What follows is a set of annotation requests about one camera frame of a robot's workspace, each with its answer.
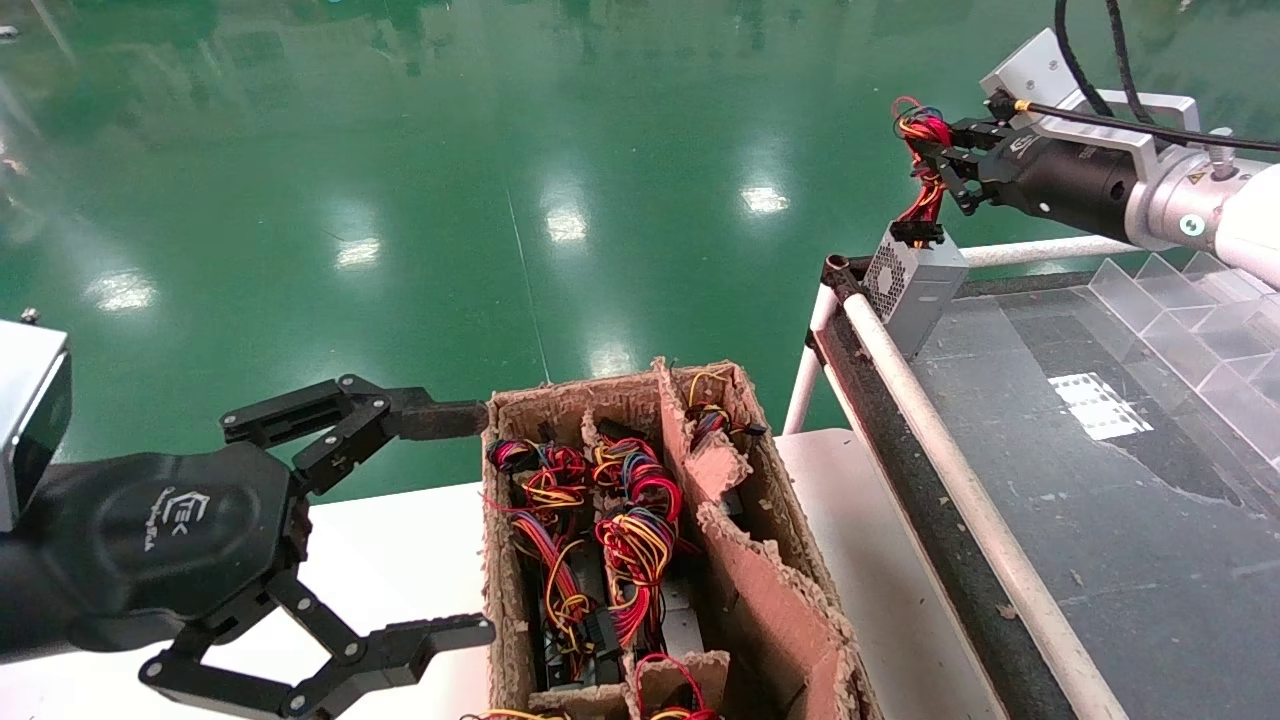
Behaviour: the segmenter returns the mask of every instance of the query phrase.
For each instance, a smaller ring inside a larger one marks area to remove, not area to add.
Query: white frame
[[[1134,251],[1143,250],[1097,236],[963,250],[970,266],[975,268]],[[893,402],[938,473],[968,532],[1027,625],[1076,716],[1082,720],[1128,717],[867,297],[851,295],[841,305],[835,291],[819,284],[809,329],[818,336],[840,315],[849,322],[861,343],[861,351],[870,357],[883,378]],[[805,346],[787,407],[783,436],[801,430],[819,368],[827,373],[827,380],[850,425],[856,428],[860,424],[849,400],[849,389],[840,384],[829,365],[819,361],[817,351]]]

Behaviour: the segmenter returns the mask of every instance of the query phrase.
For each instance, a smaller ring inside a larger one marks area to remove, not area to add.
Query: cardboard box
[[[600,442],[595,423],[608,418],[660,438],[663,462],[686,498],[681,537],[701,548],[686,574],[690,603],[708,652],[680,659],[707,703],[733,720],[881,720],[867,684],[854,632],[840,609],[791,479],[771,434],[753,439],[746,456],[723,433],[690,451],[685,419],[690,388],[696,401],[718,402],[735,420],[765,424],[754,387],[732,363],[495,393],[484,442],[539,437],[550,423],[557,442],[590,456]],[[722,503],[736,488],[741,511]],[[507,475],[484,462],[484,492],[511,505]],[[645,720],[681,675],[648,664],[637,683],[636,660],[625,653],[626,682],[535,692],[530,621],[513,532],[500,510],[485,510],[485,607],[497,626],[490,646],[492,707],[566,711],[573,720]]]

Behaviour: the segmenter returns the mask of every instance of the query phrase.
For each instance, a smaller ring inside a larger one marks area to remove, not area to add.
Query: wire bundle
[[[714,402],[699,402],[698,380],[703,378],[717,379],[722,383],[728,382],[728,378],[719,373],[698,373],[694,375],[694,380],[689,383],[689,410],[685,411],[685,418],[694,420],[694,437],[689,443],[690,450],[698,450],[703,445],[703,441],[717,432],[724,432],[730,437],[742,433],[764,434],[765,429],[763,425],[736,423],[723,406]]]
[[[512,512],[511,524],[532,546],[520,547],[521,552],[539,560],[547,569],[547,585],[543,588],[543,612],[554,629],[553,642],[566,656],[570,675],[576,680],[591,657],[591,644],[582,630],[582,621],[593,610],[591,600],[577,587],[577,578],[564,564],[564,557],[585,541],[564,542],[564,538],[552,538],[547,527],[525,510]]]
[[[909,106],[905,110],[899,110],[902,104],[908,104]],[[947,127],[946,120],[942,119],[942,113],[936,108],[920,105],[919,100],[908,95],[895,100],[891,111],[893,114],[893,133],[906,141],[906,149],[911,154],[911,176],[920,181],[920,193],[915,197],[915,202],[904,210],[897,217],[897,220],[936,223],[938,213],[942,210],[942,197],[946,193],[946,187],[937,170],[931,168],[920,158],[920,154],[911,147],[911,141],[937,142],[938,145],[950,147],[952,142],[951,128]]]
[[[591,469],[591,482],[602,488],[616,488],[622,484],[622,462],[635,452],[655,457],[653,448],[639,438],[622,438],[595,447],[595,468]]]
[[[628,646],[648,628],[662,629],[662,583],[676,552],[684,495],[658,454],[643,439],[622,438],[595,448],[595,483],[616,487],[626,506],[595,524],[604,550],[609,610],[618,642]]]
[[[595,524],[604,548],[609,611],[618,643],[627,647],[641,628],[662,628],[662,575],[676,551],[676,532],[648,507],[631,506]]]
[[[485,710],[480,715],[463,715],[458,720],[573,720],[568,716],[568,712],[557,712],[556,715],[534,715],[531,712],[521,712],[518,710]]]
[[[538,446],[527,439],[495,439],[484,451],[485,459],[508,475],[529,469],[535,455]]]
[[[703,689],[698,687],[694,682],[694,676],[689,673],[689,667],[685,667],[678,660],[663,655],[660,652],[649,653],[636,662],[636,694],[644,697],[640,693],[640,669],[648,662],[671,662],[680,670],[680,674],[685,676],[685,682],[689,683],[690,689],[694,692],[694,708],[689,710],[686,707],[664,707],[659,710],[655,715],[650,715],[649,720],[721,720],[721,714],[716,710],[707,707],[707,701],[703,700]]]
[[[557,511],[586,503],[590,473],[586,457],[572,447],[556,442],[538,445],[527,439],[499,439],[489,443],[485,457],[512,478],[534,470],[515,482],[525,491],[527,509],[548,525],[561,525]],[[564,534],[568,534],[568,524]]]

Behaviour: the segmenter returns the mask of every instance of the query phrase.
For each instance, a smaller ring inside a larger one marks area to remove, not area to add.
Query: black cable
[[[1142,123],[1121,120],[1119,118],[1102,118],[1098,115],[1091,115],[1089,113],[1075,113],[1071,110],[1061,110],[1059,108],[1050,108],[1048,105],[1041,105],[1039,102],[1030,102],[1028,100],[1016,100],[1014,102],[1014,108],[1020,113],[1039,113],[1042,115],[1053,115],[1055,118],[1064,118],[1068,120],[1075,120],[1078,123],[1085,123],[1091,126],[1102,126],[1107,128],[1144,132],[1147,135],[1160,137],[1170,142],[1199,142],[1202,145],[1216,145],[1219,147],[1239,147],[1240,150],[1280,152],[1280,142],[1267,142],[1263,140],[1244,140],[1239,137],[1224,137],[1221,135],[1208,135],[1204,132],[1164,128],[1160,126],[1144,126]]]
[[[1129,44],[1124,38],[1124,20],[1120,19],[1120,0],[1106,0],[1107,18],[1111,19],[1111,42],[1116,47],[1116,67],[1120,69],[1120,87],[1124,88],[1124,97],[1129,101],[1129,110],[1138,122],[1153,126],[1151,113],[1142,106],[1138,99],[1138,87],[1133,82],[1133,69],[1129,67]]]
[[[1080,86],[1080,92],[1084,94],[1084,99],[1089,101],[1089,106],[1093,111],[1111,118],[1115,113],[1107,106],[1106,100],[1098,95],[1098,90],[1093,87],[1089,78],[1084,77],[1084,69],[1080,68],[1080,60],[1075,56],[1071,50],[1071,41],[1066,37],[1066,0],[1057,0],[1053,5],[1053,35],[1057,36],[1057,51],[1062,54],[1062,60],[1066,63],[1066,69],[1071,70],[1071,77],[1075,78],[1075,85]]]

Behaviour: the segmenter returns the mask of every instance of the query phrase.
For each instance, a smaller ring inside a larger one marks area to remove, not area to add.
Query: power supply fan grille
[[[881,245],[867,268],[867,295],[881,320],[887,320],[906,290],[906,268],[888,245]]]

